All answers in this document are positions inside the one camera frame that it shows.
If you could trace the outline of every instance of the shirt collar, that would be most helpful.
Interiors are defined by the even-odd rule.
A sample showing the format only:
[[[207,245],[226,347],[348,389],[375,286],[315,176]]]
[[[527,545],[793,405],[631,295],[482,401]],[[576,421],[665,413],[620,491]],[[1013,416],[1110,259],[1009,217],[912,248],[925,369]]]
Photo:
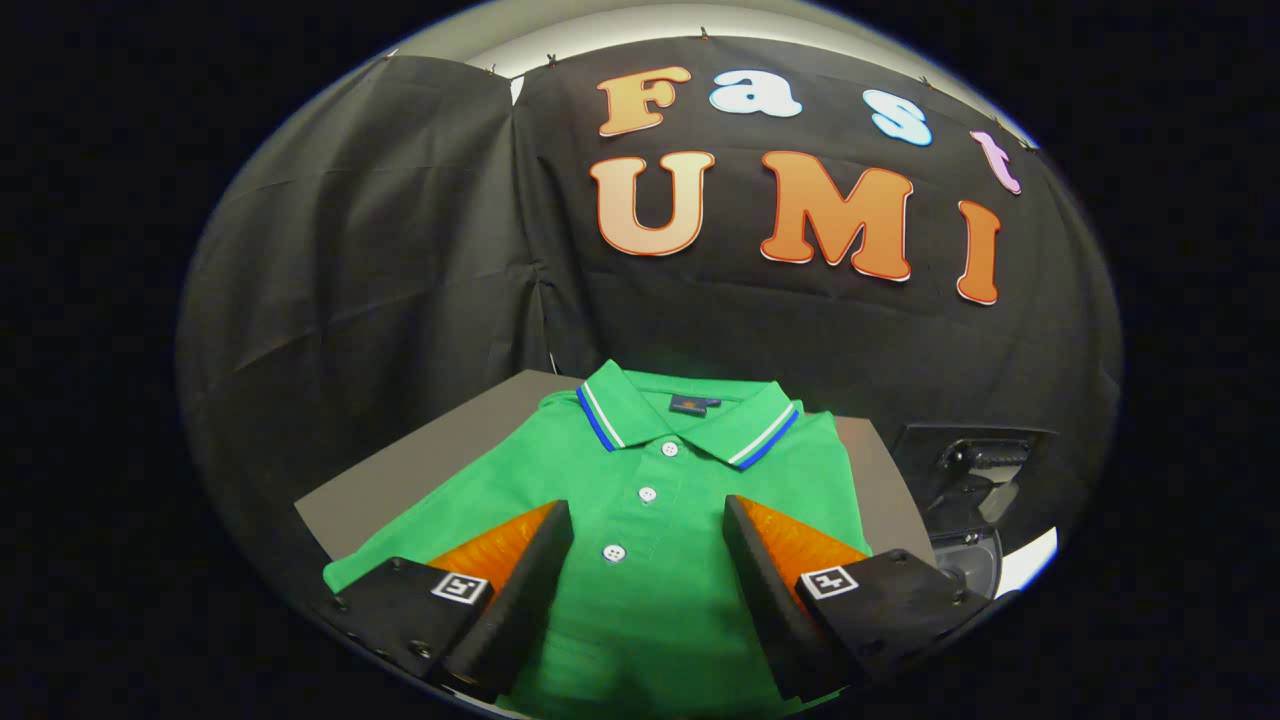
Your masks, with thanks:
[[[641,391],[678,395],[707,395],[737,401],[723,414],[690,429],[676,432],[660,413],[645,401]],[[623,370],[607,361],[579,388],[577,398],[600,445],[609,452],[675,434],[745,470],[778,442],[803,411],[778,383],[746,380],[703,380]]]

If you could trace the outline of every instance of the orange letter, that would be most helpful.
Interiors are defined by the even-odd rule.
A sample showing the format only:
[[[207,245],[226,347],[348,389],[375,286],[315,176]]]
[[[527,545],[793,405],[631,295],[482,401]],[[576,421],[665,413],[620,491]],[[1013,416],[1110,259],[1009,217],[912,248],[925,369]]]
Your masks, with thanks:
[[[658,229],[636,219],[636,176],[644,172],[644,160],[614,158],[591,165],[591,177],[599,184],[600,234],[627,255],[680,252],[703,229],[703,176],[716,158],[709,152],[671,152],[658,164],[671,170],[671,222]]]
[[[595,86],[609,96],[609,122],[600,126],[600,135],[613,137],[637,129],[652,128],[662,122],[660,113],[650,113],[649,102],[659,108],[671,108],[676,101],[676,88],[667,81],[689,82],[685,68],[662,68],[634,76],[607,79]],[[645,83],[654,81],[653,86]]]
[[[965,300],[980,305],[996,304],[996,233],[1000,218],[995,213],[972,202],[960,201],[960,214],[969,223],[969,251],[964,274],[956,281],[956,290]]]
[[[765,152],[763,161],[778,177],[773,237],[760,243],[765,258],[780,263],[812,260],[813,247],[804,240],[808,218],[827,264],[838,264],[858,232],[865,228],[863,246],[854,252],[854,269],[897,282],[911,277],[911,265],[904,258],[911,181],[870,168],[858,179],[849,197],[841,197],[835,181],[813,155],[774,151]]]

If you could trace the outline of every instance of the green polo shirt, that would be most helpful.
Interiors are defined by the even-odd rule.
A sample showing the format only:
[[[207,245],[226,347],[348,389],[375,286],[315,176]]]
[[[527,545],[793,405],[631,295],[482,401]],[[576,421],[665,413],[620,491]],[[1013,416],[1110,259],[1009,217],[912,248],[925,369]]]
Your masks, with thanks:
[[[699,418],[672,411],[673,395],[721,402]],[[388,557],[429,562],[567,500],[573,543],[545,641],[497,705],[545,720],[780,717],[806,705],[773,684],[721,529],[728,495],[872,553],[829,413],[806,416],[777,383],[611,360],[324,578],[340,592]]]

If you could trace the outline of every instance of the blue collar stripe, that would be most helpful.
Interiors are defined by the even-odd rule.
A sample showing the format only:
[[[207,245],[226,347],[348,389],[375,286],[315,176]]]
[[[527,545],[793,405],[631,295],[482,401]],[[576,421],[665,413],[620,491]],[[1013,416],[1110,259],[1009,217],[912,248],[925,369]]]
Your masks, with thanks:
[[[588,405],[586,396],[582,395],[581,387],[577,388],[577,401],[582,405],[582,413],[586,413],[586,419],[591,423],[591,429],[595,430],[595,437],[600,438],[600,445],[603,445],[609,452],[613,452],[613,443],[609,442],[609,438],[604,434],[604,430],[600,428],[600,423],[595,420],[595,414],[591,413],[591,406]]]
[[[799,410],[796,410],[795,413],[792,413],[791,416],[787,418],[787,421],[783,423],[781,428],[778,428],[778,432],[773,433],[773,437],[771,437],[768,442],[765,442],[764,445],[762,445],[760,448],[756,450],[750,457],[748,457],[746,460],[739,462],[737,469],[739,470],[746,470],[748,468],[750,468],[751,465],[754,465],[756,460],[759,460],[760,457],[764,457],[764,454],[768,452],[769,448],[773,447],[773,445],[777,443],[778,439],[783,434],[786,434],[786,432],[788,429],[791,429],[791,425],[795,424],[796,418],[799,418],[799,416],[800,416],[800,411]]]

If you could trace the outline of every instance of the shirt sleeve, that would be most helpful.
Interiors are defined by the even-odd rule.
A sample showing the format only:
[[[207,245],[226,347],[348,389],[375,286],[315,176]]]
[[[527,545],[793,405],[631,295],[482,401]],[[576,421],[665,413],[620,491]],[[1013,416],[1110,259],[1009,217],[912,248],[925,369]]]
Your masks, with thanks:
[[[497,447],[445,480],[369,538],[356,552],[330,562],[324,580],[333,592],[360,579],[389,557],[430,562],[454,547],[535,507],[561,500],[553,480],[553,430],[573,418],[554,393]],[[577,421],[582,421],[579,411]],[[422,459],[430,462],[429,457]]]

